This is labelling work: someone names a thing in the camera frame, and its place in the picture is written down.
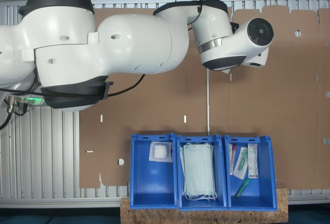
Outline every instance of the light blue face mask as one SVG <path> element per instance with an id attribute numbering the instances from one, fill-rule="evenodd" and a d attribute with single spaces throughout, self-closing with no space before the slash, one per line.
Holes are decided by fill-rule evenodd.
<path id="1" fill-rule="evenodd" d="M 206 144 L 186 144 L 180 149 L 180 158 L 184 171 L 184 191 L 188 200 L 215 200 L 213 166 L 213 146 Z"/>

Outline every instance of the blue plastic bin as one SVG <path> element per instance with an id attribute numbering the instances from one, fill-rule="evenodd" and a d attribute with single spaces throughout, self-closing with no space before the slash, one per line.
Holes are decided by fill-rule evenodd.
<path id="1" fill-rule="evenodd" d="M 228 208 L 233 211 L 277 211 L 276 181 L 273 161 L 272 142 L 269 136 L 242 138 L 224 136 L 223 146 L 225 152 L 225 167 L 227 178 Z M 236 165 L 241 147 L 248 147 L 248 144 L 258 144 L 258 179 L 250 179 L 243 194 L 236 199 L 235 194 L 241 184 L 242 179 L 230 175 L 228 144 L 236 143 L 236 155 L 234 167 Z M 246 170 L 245 178 L 248 177 L 249 169 Z"/>
<path id="2" fill-rule="evenodd" d="M 172 163 L 149 161 L 152 141 L 172 143 Z M 175 134 L 131 137 L 130 208 L 176 209 Z"/>
<path id="3" fill-rule="evenodd" d="M 184 192 L 184 173 L 180 159 L 180 147 L 187 143 L 211 143 L 213 145 L 213 172 L 216 184 L 216 192 L 218 197 L 213 200 L 189 201 L 185 197 Z M 180 211 L 196 211 L 196 210 L 227 210 L 227 196 L 224 162 L 222 154 L 222 143 L 220 135 L 202 136 L 202 137 L 186 137 L 178 135 L 176 137 L 176 155 L 177 155 L 177 172 L 178 172 L 178 197 Z"/>

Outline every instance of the green syringe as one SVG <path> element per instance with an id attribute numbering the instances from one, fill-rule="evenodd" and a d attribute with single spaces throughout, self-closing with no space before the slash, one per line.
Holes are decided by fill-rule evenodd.
<path id="1" fill-rule="evenodd" d="M 245 179 L 243 184 L 241 185 L 241 187 L 239 187 L 238 191 L 236 192 L 236 198 L 239 198 L 241 196 L 241 194 L 243 193 L 243 191 L 245 190 L 245 188 L 247 187 L 247 185 L 249 184 L 250 179 Z"/>
<path id="2" fill-rule="evenodd" d="M 247 150 L 245 150 L 245 151 L 243 152 L 243 156 L 242 156 L 241 162 L 239 163 L 239 166 L 238 166 L 238 170 L 239 170 L 239 171 L 243 170 L 243 168 L 244 168 L 244 165 L 245 165 L 245 162 L 246 162 L 246 158 L 247 158 L 247 156 L 248 156 L 247 153 L 248 153 Z"/>

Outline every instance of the table surface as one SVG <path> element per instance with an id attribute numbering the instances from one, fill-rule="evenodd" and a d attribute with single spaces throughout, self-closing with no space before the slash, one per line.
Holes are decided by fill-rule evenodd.
<path id="1" fill-rule="evenodd" d="M 120 204 L 121 223 L 279 223 L 288 222 L 288 189 L 276 183 L 277 212 L 264 211 L 188 211 L 131 210 L 129 199 Z"/>

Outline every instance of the green led light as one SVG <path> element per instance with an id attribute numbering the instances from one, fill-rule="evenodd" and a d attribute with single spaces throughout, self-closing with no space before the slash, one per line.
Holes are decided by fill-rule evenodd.
<path id="1" fill-rule="evenodd" d="M 27 102 L 32 105 L 39 105 L 43 102 L 43 99 L 27 98 Z"/>
<path id="2" fill-rule="evenodd" d="M 28 100 L 42 101 L 42 99 L 28 98 Z"/>

